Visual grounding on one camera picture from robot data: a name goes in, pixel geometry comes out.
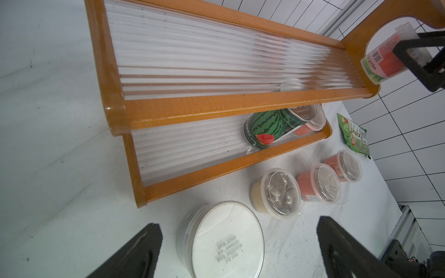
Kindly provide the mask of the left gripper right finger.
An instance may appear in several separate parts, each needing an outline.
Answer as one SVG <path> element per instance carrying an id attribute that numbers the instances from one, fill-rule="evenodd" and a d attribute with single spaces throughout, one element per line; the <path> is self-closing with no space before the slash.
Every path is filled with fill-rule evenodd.
<path id="1" fill-rule="evenodd" d="M 316 233 L 329 278 L 399 277 L 331 217 L 320 217 Z"/>

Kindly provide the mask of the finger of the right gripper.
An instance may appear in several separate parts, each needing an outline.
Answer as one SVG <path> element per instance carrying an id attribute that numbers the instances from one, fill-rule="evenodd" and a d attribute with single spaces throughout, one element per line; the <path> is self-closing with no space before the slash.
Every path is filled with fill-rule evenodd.
<path id="1" fill-rule="evenodd" d="M 395 56 L 431 92 L 445 87 L 445 32 L 420 33 L 416 39 L 402 40 L 393 49 Z"/>

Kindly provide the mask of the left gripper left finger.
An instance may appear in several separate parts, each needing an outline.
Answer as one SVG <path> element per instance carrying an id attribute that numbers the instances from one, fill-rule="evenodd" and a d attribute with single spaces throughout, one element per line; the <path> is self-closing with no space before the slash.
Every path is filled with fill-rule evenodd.
<path id="1" fill-rule="evenodd" d="M 150 223 L 92 272 L 90 278 L 152 278 L 161 251 L 159 224 Z"/>

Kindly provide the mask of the red seed cup top shelf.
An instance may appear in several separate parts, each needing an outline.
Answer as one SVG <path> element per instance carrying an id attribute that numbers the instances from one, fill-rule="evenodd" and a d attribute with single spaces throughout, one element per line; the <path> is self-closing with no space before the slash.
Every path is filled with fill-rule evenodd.
<path id="1" fill-rule="evenodd" d="M 318 163 L 297 175 L 301 199 L 305 202 L 338 203 L 342 189 L 337 173 L 327 164 Z"/>

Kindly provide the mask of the red seed cup shelf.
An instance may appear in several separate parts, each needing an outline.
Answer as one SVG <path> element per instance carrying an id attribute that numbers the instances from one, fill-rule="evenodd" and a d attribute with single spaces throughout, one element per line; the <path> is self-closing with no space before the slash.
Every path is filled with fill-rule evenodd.
<path id="1" fill-rule="evenodd" d="M 320 104 L 316 105 L 316 114 L 313 120 L 307 122 L 303 127 L 294 131 L 297 136 L 304 136 L 312 132 L 322 130 L 327 122 L 326 114 Z"/>
<path id="2" fill-rule="evenodd" d="M 297 175 L 301 199 L 305 202 L 338 203 L 342 189 L 337 173 L 327 164 L 318 163 Z"/>

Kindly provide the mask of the tall white-lid seed jar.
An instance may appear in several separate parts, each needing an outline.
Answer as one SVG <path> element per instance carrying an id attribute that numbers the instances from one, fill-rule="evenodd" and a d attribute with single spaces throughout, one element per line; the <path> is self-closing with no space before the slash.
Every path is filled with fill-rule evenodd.
<path id="1" fill-rule="evenodd" d="M 257 278 L 264 235 L 244 204 L 224 201 L 193 209 L 176 232 L 178 257 L 193 278 Z"/>

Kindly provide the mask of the yellow seed cup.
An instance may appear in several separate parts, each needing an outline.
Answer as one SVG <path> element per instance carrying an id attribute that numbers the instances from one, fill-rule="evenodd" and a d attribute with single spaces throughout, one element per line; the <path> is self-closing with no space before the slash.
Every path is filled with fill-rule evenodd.
<path id="1" fill-rule="evenodd" d="M 269 169 L 250 187 L 253 208 L 279 220 L 292 218 L 301 208 L 301 192 L 295 177 L 281 168 Z"/>

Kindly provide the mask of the red seed cup bottom shelf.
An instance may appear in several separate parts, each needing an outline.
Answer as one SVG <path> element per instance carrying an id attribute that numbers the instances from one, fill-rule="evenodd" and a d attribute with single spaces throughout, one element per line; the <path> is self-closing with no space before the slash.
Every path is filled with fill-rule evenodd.
<path id="1" fill-rule="evenodd" d="M 316 114 L 313 120 L 307 122 L 303 127 L 294 131 L 297 136 L 304 136 L 312 132 L 322 130 L 327 122 L 326 114 L 320 104 L 316 105 Z"/>

